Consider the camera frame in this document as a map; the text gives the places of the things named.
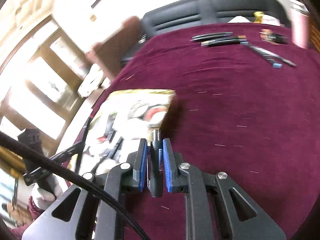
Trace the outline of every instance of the pen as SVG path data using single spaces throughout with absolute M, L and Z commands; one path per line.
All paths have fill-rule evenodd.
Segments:
M 232 34 L 232 32 L 206 33 L 206 34 L 193 36 L 192 39 L 201 38 L 201 37 L 205 37 L 205 36 L 211 36 L 211 35 L 223 35 L 223 34 Z
M 203 36 L 203 37 L 197 37 L 197 38 L 192 38 L 190 41 L 208 41 L 212 39 L 217 39 L 217 38 L 224 38 L 224 37 L 229 37 L 231 34 L 218 34 L 218 35 L 208 35 L 208 36 Z
M 258 49 L 259 51 L 265 53 L 265 54 L 270 55 L 271 57 L 278 58 L 279 60 L 283 61 L 284 63 L 287 63 L 287 64 L 288 64 L 289 66 L 291 66 L 291 67 L 296 67 L 296 66 L 297 66 L 297 64 L 293 63 L 292 61 L 290 61 L 290 60 L 288 60 L 288 59 L 285 59 L 285 58 L 279 56 L 279 55 L 276 54 L 276 53 L 273 53 L 273 52 L 271 52 L 271 51 L 269 51 L 269 50 L 266 50 L 266 49 L 263 49 L 263 48 L 260 48 L 260 47 L 256 47 L 256 46 L 255 46 L 255 48 Z
M 268 54 L 266 54 L 265 52 L 262 52 L 260 50 L 258 50 L 256 47 L 251 46 L 249 44 L 249 42 L 241 42 L 241 45 L 246 45 L 247 47 L 249 47 L 251 50 L 253 50 L 255 53 L 257 53 L 258 55 L 260 55 L 261 57 L 263 57 L 264 59 L 266 59 L 274 68 L 281 68 L 282 64 L 281 63 L 277 63 L 275 62 L 275 60 Z
M 222 46 L 222 45 L 240 44 L 241 42 L 247 41 L 247 39 L 232 39 L 232 40 L 218 40 L 218 41 L 217 40 L 201 42 L 201 46 L 215 47 L 215 46 Z
M 229 40 L 245 39 L 245 38 L 246 38 L 245 35 L 242 35 L 242 36 L 230 36 L 230 37 L 224 37 L 224 38 L 216 38 L 216 39 L 213 39 L 213 40 L 201 42 L 201 46 L 213 43 L 215 41 L 229 41 Z

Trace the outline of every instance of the bolt head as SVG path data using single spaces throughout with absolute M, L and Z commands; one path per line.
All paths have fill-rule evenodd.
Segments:
M 91 172 L 86 172 L 85 174 L 82 175 L 85 179 L 92 179 L 93 174 Z
M 181 163 L 180 168 L 183 170 L 187 170 L 190 168 L 190 164 L 189 163 Z
M 122 163 L 122 164 L 120 165 L 120 168 L 121 168 L 122 170 L 127 170 L 128 168 L 130 168 L 130 163 Z
M 224 171 L 221 171 L 218 173 L 219 179 L 226 179 L 228 177 L 228 174 L 226 174 Z

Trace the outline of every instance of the blue marker cap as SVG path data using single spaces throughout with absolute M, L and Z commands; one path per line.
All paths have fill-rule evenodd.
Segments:
M 272 64 L 272 67 L 274 67 L 274 68 L 281 68 L 281 66 L 282 66 L 282 64 L 281 63 L 273 63 Z

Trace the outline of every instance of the hand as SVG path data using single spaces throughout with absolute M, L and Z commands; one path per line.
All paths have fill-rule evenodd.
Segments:
M 51 176 L 53 176 L 55 182 L 54 195 L 42 188 L 39 188 L 37 183 L 34 185 L 31 192 L 33 202 L 42 210 L 46 210 L 56 200 L 56 197 L 60 197 L 63 193 L 62 188 L 58 183 L 58 178 L 55 175 Z

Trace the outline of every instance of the white cloth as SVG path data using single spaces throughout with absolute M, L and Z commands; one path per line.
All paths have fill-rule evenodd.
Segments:
M 56 197 L 60 197 L 63 193 L 62 188 L 58 183 L 58 178 L 55 175 L 52 176 L 55 182 L 54 195 L 42 188 L 39 188 L 37 183 L 34 185 L 31 192 L 33 202 L 42 210 L 46 210 L 55 201 Z
M 232 20 L 228 21 L 228 23 L 250 23 L 250 21 L 243 16 L 236 16 Z
M 100 69 L 98 64 L 93 64 L 89 73 L 85 76 L 82 84 L 78 89 L 78 94 L 81 97 L 88 97 L 92 91 L 96 90 L 99 87 L 103 80 L 103 71 Z M 110 80 L 105 78 L 104 87 L 108 88 L 110 85 Z
M 280 21 L 270 15 L 262 15 L 262 20 L 261 20 L 262 24 L 269 24 L 269 25 L 275 25 L 275 26 L 281 26 Z

